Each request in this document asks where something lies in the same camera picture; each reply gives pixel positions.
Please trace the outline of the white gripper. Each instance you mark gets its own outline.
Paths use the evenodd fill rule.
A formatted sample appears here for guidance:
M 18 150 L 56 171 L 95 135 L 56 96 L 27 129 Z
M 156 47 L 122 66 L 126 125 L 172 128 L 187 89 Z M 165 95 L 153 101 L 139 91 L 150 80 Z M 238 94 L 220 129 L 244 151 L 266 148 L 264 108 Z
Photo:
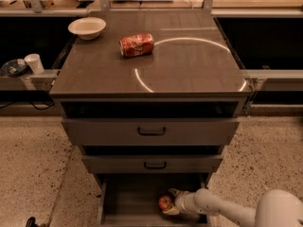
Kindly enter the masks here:
M 196 214 L 198 207 L 195 204 L 195 194 L 193 192 L 182 191 L 177 188 L 170 188 L 170 194 L 175 197 L 174 204 L 171 204 L 162 213 L 168 216 L 182 214 Z

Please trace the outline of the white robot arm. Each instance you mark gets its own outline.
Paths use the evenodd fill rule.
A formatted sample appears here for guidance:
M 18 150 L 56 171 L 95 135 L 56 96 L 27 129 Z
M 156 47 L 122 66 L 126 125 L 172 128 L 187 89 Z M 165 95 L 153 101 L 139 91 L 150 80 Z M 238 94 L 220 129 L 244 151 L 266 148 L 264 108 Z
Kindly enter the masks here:
M 269 190 L 257 208 L 225 201 L 206 188 L 189 192 L 171 188 L 158 205 L 163 214 L 219 214 L 239 227 L 303 227 L 303 202 L 284 190 Z

